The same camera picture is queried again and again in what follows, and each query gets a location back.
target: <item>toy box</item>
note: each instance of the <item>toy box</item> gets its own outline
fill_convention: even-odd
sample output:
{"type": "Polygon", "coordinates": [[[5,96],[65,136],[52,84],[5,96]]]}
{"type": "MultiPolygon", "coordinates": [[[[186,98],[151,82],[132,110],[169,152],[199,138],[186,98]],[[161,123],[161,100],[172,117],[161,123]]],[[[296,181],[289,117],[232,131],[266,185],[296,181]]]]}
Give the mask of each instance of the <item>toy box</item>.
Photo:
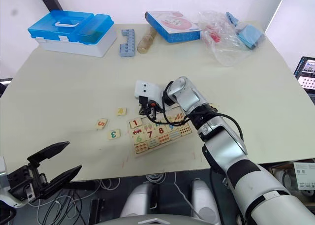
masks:
{"type": "Polygon", "coordinates": [[[146,12],[145,18],[170,43],[200,38],[201,29],[179,11],[146,12]]]}
{"type": "Polygon", "coordinates": [[[102,57],[117,38],[109,15],[54,10],[28,28],[46,50],[102,57]]]}

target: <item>box handle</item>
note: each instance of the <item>box handle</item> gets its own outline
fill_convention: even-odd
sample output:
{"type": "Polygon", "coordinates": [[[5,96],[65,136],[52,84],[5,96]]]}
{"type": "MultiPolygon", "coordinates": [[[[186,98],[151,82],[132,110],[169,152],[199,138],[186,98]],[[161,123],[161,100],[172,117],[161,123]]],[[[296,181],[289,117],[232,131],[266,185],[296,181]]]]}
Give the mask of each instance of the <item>box handle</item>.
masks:
{"type": "Polygon", "coordinates": [[[76,27],[79,23],[77,22],[76,24],[74,25],[70,25],[70,24],[60,24],[60,22],[56,22],[55,23],[55,26],[56,27],[76,27]]]}

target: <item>white paper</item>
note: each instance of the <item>white paper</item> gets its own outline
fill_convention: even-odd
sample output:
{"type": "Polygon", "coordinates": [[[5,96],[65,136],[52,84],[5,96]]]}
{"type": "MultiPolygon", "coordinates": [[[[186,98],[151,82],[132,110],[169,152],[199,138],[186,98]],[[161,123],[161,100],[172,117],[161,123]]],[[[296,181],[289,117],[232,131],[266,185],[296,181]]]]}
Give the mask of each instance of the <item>white paper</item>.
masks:
{"type": "Polygon", "coordinates": [[[299,190],[315,190],[315,163],[294,162],[294,170],[299,190]]]}

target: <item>wooden puzzle board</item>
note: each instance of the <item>wooden puzzle board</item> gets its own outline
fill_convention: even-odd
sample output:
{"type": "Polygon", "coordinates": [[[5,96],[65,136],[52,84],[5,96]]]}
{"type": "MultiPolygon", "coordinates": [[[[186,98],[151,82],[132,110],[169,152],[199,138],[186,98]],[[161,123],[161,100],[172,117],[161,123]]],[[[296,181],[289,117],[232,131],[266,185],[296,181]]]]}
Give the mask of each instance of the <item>wooden puzzle board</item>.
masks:
{"type": "MultiPolygon", "coordinates": [[[[167,111],[166,116],[170,122],[178,122],[184,119],[184,114],[180,107],[167,111]]],[[[157,122],[166,122],[162,113],[157,114],[157,122]]],[[[189,123],[180,127],[174,127],[172,125],[155,124],[147,117],[138,117],[130,120],[128,128],[132,140],[132,150],[136,156],[147,154],[174,141],[182,140],[192,132],[189,123]]]]}

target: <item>black cable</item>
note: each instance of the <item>black cable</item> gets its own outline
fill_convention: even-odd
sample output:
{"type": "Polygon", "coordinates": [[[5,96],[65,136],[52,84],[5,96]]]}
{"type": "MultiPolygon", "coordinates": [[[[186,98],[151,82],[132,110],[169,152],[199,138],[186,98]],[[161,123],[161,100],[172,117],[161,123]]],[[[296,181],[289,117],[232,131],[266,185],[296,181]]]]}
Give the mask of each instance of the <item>black cable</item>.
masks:
{"type": "Polygon", "coordinates": [[[219,201],[218,201],[218,198],[217,198],[217,194],[216,194],[216,191],[215,191],[215,187],[213,186],[212,175],[213,175],[213,170],[212,170],[212,167],[210,167],[210,174],[209,174],[209,177],[210,177],[210,186],[211,186],[211,189],[212,189],[213,197],[215,198],[215,201],[216,201],[216,203],[217,203],[217,207],[218,207],[218,211],[219,211],[219,216],[220,216],[220,220],[221,220],[221,225],[224,225],[223,216],[222,216],[222,210],[221,210],[221,207],[220,207],[220,205],[219,205],[219,201]]]}
{"type": "Polygon", "coordinates": [[[77,219],[74,221],[73,225],[76,224],[76,222],[78,221],[78,219],[79,219],[79,217],[80,217],[80,214],[81,214],[81,212],[82,212],[82,200],[80,200],[80,211],[78,211],[78,212],[79,212],[79,216],[78,216],[77,219]]]}
{"type": "Polygon", "coordinates": [[[147,114],[147,113],[146,113],[146,116],[147,116],[147,118],[148,118],[151,122],[153,122],[153,123],[155,123],[155,124],[159,124],[159,125],[172,125],[172,126],[174,126],[172,122],[170,122],[170,123],[157,122],[157,121],[153,120],[153,119],[149,116],[149,114],[147,114]]]}
{"type": "Polygon", "coordinates": [[[43,220],[43,223],[42,223],[43,225],[46,224],[47,219],[48,219],[48,216],[49,216],[49,214],[50,214],[50,211],[51,211],[51,210],[53,209],[53,207],[55,206],[55,204],[56,204],[55,202],[56,202],[57,198],[60,196],[61,193],[62,193],[62,190],[60,190],[60,192],[59,192],[58,195],[55,197],[54,201],[50,204],[48,210],[46,211],[45,216],[44,216],[44,220],[43,220]]]}
{"type": "Polygon", "coordinates": [[[223,114],[223,113],[217,113],[217,112],[212,112],[212,113],[209,113],[209,112],[194,112],[194,113],[191,113],[191,115],[201,115],[201,114],[207,114],[207,113],[210,114],[210,115],[221,116],[221,117],[225,117],[225,118],[230,119],[235,124],[235,126],[237,127],[237,130],[240,133],[240,138],[244,141],[244,136],[243,136],[243,132],[242,132],[242,129],[241,129],[240,125],[231,116],[228,116],[228,115],[223,114]]]}
{"type": "MultiPolygon", "coordinates": [[[[74,191],[74,193],[75,193],[75,194],[77,195],[77,197],[79,198],[79,200],[80,200],[80,204],[81,204],[81,207],[82,207],[82,199],[81,199],[81,197],[79,196],[79,194],[78,194],[76,191],[74,191]]],[[[79,213],[79,216],[80,216],[80,218],[81,218],[81,220],[82,220],[83,224],[84,224],[84,225],[87,225],[87,224],[85,223],[85,221],[84,221],[83,217],[82,217],[81,212],[79,213]]]]}
{"type": "Polygon", "coordinates": [[[59,222],[57,223],[57,225],[60,225],[60,224],[64,221],[64,219],[65,219],[65,217],[66,217],[66,215],[67,215],[68,209],[69,209],[70,202],[71,202],[72,199],[73,199],[73,196],[74,196],[74,193],[72,194],[71,198],[66,197],[66,200],[68,200],[68,198],[69,198],[69,201],[68,201],[68,204],[67,204],[67,206],[66,206],[66,208],[65,208],[65,213],[63,214],[63,216],[61,217],[61,219],[59,220],[59,222]]]}
{"type": "MultiPolygon", "coordinates": [[[[73,198],[73,200],[75,200],[75,191],[73,191],[72,198],[73,198]]],[[[68,218],[69,218],[69,212],[71,211],[71,209],[72,209],[73,207],[75,207],[75,211],[76,211],[76,210],[77,210],[77,209],[76,209],[76,207],[77,207],[76,204],[73,204],[73,203],[72,203],[70,206],[67,207],[67,210],[66,210],[65,215],[66,215],[68,218]]]]}
{"type": "Polygon", "coordinates": [[[54,218],[54,220],[56,220],[56,221],[53,224],[55,224],[57,222],[57,220],[59,219],[59,217],[60,217],[60,215],[61,215],[61,213],[63,211],[63,208],[64,208],[65,204],[67,203],[67,201],[68,201],[68,197],[66,197],[65,200],[63,201],[63,203],[62,203],[62,205],[60,207],[60,211],[56,214],[56,216],[54,218]]]}
{"type": "Polygon", "coordinates": [[[163,115],[164,115],[164,119],[166,120],[166,122],[171,125],[171,126],[174,126],[174,127],[180,127],[182,125],[185,125],[189,119],[187,121],[180,121],[180,122],[170,122],[166,116],[166,111],[165,111],[165,98],[166,98],[166,95],[167,95],[167,90],[168,88],[170,87],[170,85],[173,83],[173,81],[169,82],[165,88],[165,90],[163,91],[163,96],[162,96],[162,111],[163,111],[163,115]]]}
{"type": "Polygon", "coordinates": [[[10,211],[10,215],[9,215],[9,217],[6,217],[5,219],[1,220],[0,225],[5,225],[7,222],[12,220],[16,215],[16,209],[15,208],[12,208],[8,205],[6,205],[6,206],[8,207],[7,209],[10,211]]]}

